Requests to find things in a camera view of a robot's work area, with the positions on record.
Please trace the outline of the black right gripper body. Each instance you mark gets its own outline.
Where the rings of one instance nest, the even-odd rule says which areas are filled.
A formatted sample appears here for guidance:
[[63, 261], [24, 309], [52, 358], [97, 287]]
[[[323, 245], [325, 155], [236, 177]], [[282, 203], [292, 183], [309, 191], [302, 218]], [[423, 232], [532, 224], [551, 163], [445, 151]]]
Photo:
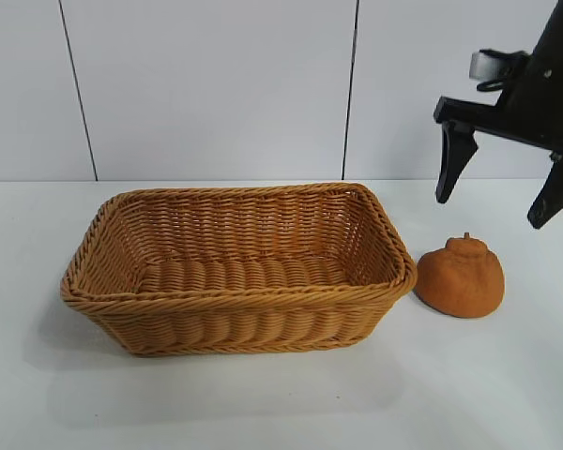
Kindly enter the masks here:
[[469, 78], [480, 92], [498, 91], [494, 105], [441, 97], [434, 121], [460, 122], [475, 131], [526, 143], [563, 158], [563, 1], [556, 3], [531, 53], [481, 49]]

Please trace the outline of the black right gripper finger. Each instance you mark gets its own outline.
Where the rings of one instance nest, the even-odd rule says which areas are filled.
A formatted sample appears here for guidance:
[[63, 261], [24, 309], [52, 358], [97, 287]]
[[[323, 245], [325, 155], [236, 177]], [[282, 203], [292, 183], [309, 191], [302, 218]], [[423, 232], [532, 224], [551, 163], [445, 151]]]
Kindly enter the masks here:
[[474, 131], [469, 125], [460, 122], [442, 123], [442, 157], [435, 189], [435, 198], [439, 203], [448, 201], [464, 168], [478, 150]]
[[540, 229], [562, 209], [563, 158], [553, 163], [540, 193], [527, 213], [527, 219], [534, 229]]

